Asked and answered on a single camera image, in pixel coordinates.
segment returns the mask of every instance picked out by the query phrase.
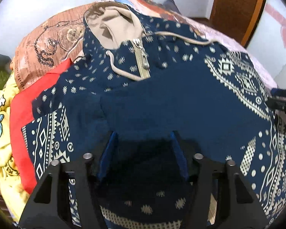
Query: beige drawstring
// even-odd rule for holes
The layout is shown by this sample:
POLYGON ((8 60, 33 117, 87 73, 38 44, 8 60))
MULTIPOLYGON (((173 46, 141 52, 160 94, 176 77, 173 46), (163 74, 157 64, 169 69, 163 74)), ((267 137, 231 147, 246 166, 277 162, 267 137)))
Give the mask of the beige drawstring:
POLYGON ((138 77, 138 76, 136 76, 134 74, 128 73, 127 71, 124 71, 124 70, 121 70, 119 68, 116 68, 115 65, 114 65, 114 55, 112 54, 112 52, 108 50, 108 51, 106 51, 106 54, 110 57, 110 65, 111 65, 112 70, 115 73, 117 73, 118 75, 127 77, 127 78, 129 78, 131 80, 134 80, 134 81, 142 81, 142 80, 144 80, 141 77, 138 77))
MULTIPOLYGON (((180 38, 182 40, 184 40, 185 42, 188 42, 188 43, 191 43, 191 44, 196 44, 196 45, 208 45, 208 44, 211 44, 213 42, 218 42, 217 40, 209 40, 209 41, 198 41, 198 40, 194 40, 194 39, 191 39, 191 38, 187 38, 187 37, 184 37, 182 35, 179 35, 179 34, 176 34, 176 33, 171 33, 171 32, 165 32, 165 31, 161 31, 161 32, 155 32, 156 35, 162 35, 162 36, 174 36, 174 37, 177 37, 177 38, 180 38)), ((124 71, 124 70, 121 70, 117 67, 115 67, 114 65, 114 55, 111 51, 106 51, 106 54, 110 57, 110 65, 111 65, 111 68, 112 70, 118 74, 118 75, 121 75, 121 76, 124 76, 124 77, 127 77, 131 80, 134 80, 134 81, 142 81, 144 80, 144 78, 141 78, 141 77, 138 77, 134 74, 131 74, 127 71, 124 71)))

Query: brown door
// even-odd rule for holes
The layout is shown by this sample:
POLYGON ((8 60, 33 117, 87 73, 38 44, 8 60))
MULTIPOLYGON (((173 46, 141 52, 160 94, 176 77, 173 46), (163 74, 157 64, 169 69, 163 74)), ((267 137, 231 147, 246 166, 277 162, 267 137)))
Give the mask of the brown door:
POLYGON ((265 0, 214 0, 210 22, 214 29, 245 46, 258 23, 265 0))

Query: metal screw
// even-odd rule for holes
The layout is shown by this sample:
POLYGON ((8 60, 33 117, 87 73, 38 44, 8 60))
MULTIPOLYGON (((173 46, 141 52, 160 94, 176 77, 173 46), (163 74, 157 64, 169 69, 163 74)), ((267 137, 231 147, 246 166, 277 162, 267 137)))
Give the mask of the metal screw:
POLYGON ((234 162, 232 159, 230 159, 230 160, 227 161, 227 164, 228 164, 229 166, 234 166, 234 165, 235 165, 235 162, 234 162))
POLYGON ((84 158, 84 159, 90 159, 90 158, 92 158, 92 154, 89 153, 89 152, 87 152, 87 153, 85 153, 85 154, 83 155, 83 158, 84 158))
POLYGON ((51 162, 51 165, 56 166, 59 164, 59 160, 55 159, 51 162))
POLYGON ((196 154, 194 155, 194 158, 196 158, 196 159, 203 159, 203 155, 200 154, 200 153, 196 153, 196 154))

